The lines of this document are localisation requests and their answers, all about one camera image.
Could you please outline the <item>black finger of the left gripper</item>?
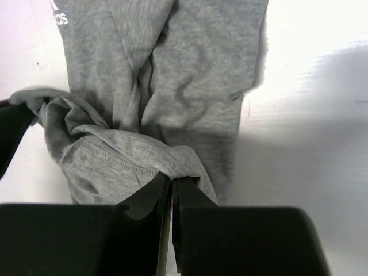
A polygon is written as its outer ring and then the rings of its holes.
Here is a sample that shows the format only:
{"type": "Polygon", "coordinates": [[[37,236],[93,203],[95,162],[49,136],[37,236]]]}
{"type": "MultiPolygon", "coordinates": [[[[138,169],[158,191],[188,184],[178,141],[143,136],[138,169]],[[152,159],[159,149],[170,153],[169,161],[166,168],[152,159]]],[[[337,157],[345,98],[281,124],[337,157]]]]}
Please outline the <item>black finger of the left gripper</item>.
{"type": "Polygon", "coordinates": [[[26,104],[12,105],[8,100],[1,101],[0,113],[0,169],[4,176],[26,130],[35,115],[26,104]]]}

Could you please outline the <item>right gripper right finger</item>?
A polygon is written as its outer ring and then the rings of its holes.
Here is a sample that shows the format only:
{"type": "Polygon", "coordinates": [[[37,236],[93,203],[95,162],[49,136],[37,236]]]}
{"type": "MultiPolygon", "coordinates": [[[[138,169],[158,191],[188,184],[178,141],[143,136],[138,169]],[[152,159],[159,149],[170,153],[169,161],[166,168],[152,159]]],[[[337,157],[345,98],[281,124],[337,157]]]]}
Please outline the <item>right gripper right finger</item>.
{"type": "Polygon", "coordinates": [[[292,207],[221,207],[191,178],[173,183],[181,275],[329,275],[316,228],[292,207]]]}

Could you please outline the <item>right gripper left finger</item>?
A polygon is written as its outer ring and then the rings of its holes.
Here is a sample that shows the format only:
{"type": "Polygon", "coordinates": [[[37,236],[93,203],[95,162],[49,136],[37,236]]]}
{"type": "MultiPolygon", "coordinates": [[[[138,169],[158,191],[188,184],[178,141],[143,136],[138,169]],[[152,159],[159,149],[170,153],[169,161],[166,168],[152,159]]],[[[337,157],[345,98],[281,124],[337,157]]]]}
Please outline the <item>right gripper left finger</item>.
{"type": "Polygon", "coordinates": [[[117,205],[1,205],[2,275],[165,275],[172,188],[117,205]]]}

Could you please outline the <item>grey t shirt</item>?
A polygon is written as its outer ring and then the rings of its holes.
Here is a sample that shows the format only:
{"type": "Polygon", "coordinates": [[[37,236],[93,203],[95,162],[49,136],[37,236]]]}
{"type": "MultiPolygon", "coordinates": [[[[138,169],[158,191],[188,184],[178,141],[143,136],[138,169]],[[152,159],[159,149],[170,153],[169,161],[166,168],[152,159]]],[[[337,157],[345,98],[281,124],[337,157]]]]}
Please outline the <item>grey t shirt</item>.
{"type": "Polygon", "coordinates": [[[156,174],[212,200],[233,178],[266,1],[53,1],[69,91],[11,95],[44,128],[78,204],[117,204],[156,174]]]}

